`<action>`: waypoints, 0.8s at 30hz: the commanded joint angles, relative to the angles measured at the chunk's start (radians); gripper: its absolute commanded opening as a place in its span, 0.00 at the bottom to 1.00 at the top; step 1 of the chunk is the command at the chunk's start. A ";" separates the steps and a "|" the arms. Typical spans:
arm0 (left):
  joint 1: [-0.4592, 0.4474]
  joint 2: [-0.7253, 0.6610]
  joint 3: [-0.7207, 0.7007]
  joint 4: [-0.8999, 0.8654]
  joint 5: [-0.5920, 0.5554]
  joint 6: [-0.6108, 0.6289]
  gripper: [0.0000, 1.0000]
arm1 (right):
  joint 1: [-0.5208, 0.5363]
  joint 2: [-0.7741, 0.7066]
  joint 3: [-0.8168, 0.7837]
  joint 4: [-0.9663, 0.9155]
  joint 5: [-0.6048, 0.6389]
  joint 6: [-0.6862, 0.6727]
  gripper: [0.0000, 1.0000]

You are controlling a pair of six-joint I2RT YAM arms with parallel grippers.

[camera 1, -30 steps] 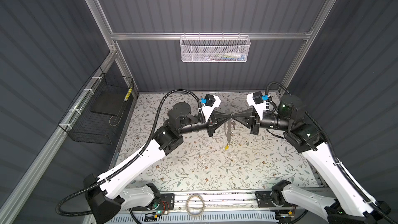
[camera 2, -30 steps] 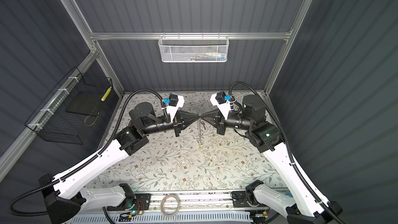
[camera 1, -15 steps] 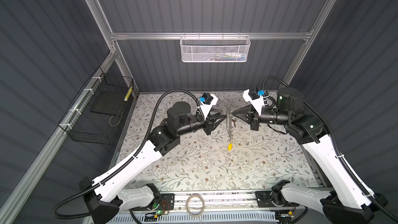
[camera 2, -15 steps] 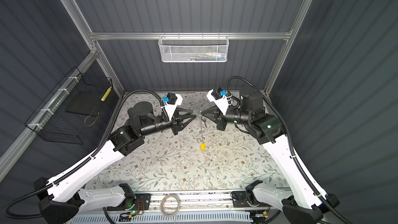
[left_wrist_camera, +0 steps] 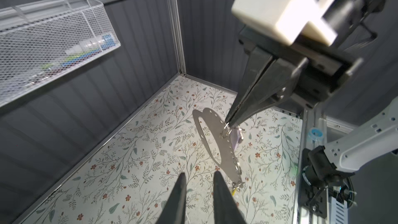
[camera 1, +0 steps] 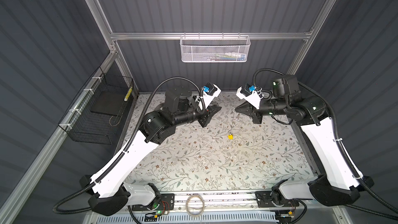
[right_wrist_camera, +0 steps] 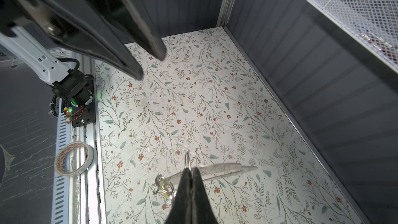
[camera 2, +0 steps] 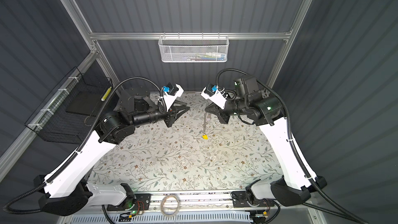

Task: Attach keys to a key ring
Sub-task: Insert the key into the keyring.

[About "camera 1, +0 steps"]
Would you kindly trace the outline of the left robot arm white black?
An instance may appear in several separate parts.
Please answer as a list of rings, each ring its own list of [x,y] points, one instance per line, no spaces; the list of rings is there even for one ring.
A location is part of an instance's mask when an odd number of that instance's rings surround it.
[[[204,86],[206,109],[200,114],[196,109],[201,108],[201,103],[189,88],[169,89],[163,105],[144,116],[132,144],[124,145],[117,152],[117,155],[123,155],[121,161],[91,189],[89,209],[104,216],[111,216],[125,206],[141,205],[149,210],[156,209],[161,202],[161,194],[154,184],[128,184],[125,179],[149,153],[175,134],[177,126],[197,121],[206,127],[221,110],[221,107],[211,104],[220,93],[221,89],[215,84]]]

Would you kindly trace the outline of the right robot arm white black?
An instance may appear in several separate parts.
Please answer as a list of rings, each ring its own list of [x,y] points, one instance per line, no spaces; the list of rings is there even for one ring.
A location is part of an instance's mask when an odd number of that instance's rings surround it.
[[[308,153],[313,166],[313,178],[292,181],[283,179],[272,187],[270,198],[275,206],[283,206],[290,200],[317,200],[325,206],[348,205],[360,198],[364,187],[358,179],[373,186],[373,180],[360,171],[349,155],[343,156],[345,147],[334,136],[331,110],[321,97],[302,98],[303,84],[294,75],[282,75],[272,80],[272,91],[264,97],[261,89],[245,84],[236,95],[245,102],[235,110],[260,124],[264,116],[286,116],[295,123],[300,145]]]

